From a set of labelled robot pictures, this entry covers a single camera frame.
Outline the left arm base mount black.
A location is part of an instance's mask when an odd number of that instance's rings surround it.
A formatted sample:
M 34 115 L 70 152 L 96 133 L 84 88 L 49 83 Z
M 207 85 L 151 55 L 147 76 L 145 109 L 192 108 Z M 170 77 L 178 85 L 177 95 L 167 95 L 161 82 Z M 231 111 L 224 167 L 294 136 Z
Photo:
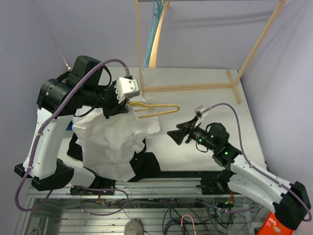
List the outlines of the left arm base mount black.
M 110 191 L 108 189 L 115 188 L 115 180 L 105 179 L 105 178 L 99 178 L 96 177 L 93 183 L 89 186 L 89 188 L 97 188 L 97 189 L 106 189 L 102 192 L 103 195 L 113 195 L 114 192 Z M 92 191 L 80 188 L 78 186 L 73 186 L 70 189 L 70 195 L 78 195 L 78 196 L 86 196 L 86 195 L 99 195 L 99 191 Z

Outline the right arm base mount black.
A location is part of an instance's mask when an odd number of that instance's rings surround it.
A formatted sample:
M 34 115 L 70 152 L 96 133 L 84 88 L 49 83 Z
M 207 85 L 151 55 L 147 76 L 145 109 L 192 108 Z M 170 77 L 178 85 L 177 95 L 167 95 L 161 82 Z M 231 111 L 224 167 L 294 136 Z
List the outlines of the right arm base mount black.
M 201 189 L 202 195 L 230 194 L 228 183 L 233 175 L 228 170 L 205 172 L 196 187 Z

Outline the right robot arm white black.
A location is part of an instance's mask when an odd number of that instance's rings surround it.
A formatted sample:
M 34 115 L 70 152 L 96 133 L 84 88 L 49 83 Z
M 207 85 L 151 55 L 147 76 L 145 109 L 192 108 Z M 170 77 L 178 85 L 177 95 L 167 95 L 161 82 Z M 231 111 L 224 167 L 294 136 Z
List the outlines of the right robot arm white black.
M 222 194 L 230 190 L 242 194 L 274 213 L 278 221 L 291 230 L 297 230 L 308 215 L 311 204 L 305 186 L 296 181 L 283 180 L 244 158 L 243 153 L 228 141 L 229 133 L 221 123 L 200 128 L 197 117 L 180 123 L 168 131 L 177 145 L 195 141 L 212 151 L 212 158 L 223 171 L 215 182 Z

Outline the yellow plastic hanger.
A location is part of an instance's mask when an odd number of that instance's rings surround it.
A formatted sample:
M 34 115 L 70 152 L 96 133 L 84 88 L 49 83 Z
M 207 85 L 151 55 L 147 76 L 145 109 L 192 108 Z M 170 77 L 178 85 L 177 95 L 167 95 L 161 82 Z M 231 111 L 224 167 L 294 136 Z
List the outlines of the yellow plastic hanger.
M 134 111 L 136 113 L 144 113 L 137 115 L 139 119 L 166 115 L 180 110 L 180 106 L 176 104 L 152 104 L 148 102 L 131 101 L 129 105 L 135 108 Z

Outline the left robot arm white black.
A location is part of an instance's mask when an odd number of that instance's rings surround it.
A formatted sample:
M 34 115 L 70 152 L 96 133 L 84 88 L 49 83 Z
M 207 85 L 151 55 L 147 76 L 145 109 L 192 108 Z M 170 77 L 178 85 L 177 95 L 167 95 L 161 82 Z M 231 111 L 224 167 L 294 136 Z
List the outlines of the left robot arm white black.
M 107 64 L 120 63 L 125 76 L 107 85 L 99 85 Z M 106 179 L 85 167 L 74 167 L 58 158 L 63 135 L 78 109 L 99 108 L 104 119 L 128 112 L 127 84 L 135 80 L 128 66 L 120 59 L 99 61 L 80 55 L 74 66 L 59 77 L 49 79 L 40 88 L 37 99 L 37 124 L 27 158 L 14 168 L 23 181 L 30 178 L 38 191 L 53 191 L 68 184 L 82 187 L 88 194 L 103 188 Z

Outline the white shirt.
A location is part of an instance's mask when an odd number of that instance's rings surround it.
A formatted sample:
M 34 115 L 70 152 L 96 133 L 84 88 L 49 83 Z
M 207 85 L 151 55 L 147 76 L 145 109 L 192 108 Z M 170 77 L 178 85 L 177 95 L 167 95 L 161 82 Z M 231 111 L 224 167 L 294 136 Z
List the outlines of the white shirt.
M 73 135 L 67 155 L 82 161 L 90 169 L 102 159 L 105 163 L 126 163 L 135 152 L 144 148 L 143 140 L 160 131 L 157 117 L 139 119 L 134 108 L 127 105 L 126 114 L 106 119 L 102 109 L 88 106 L 78 109 L 72 119 Z

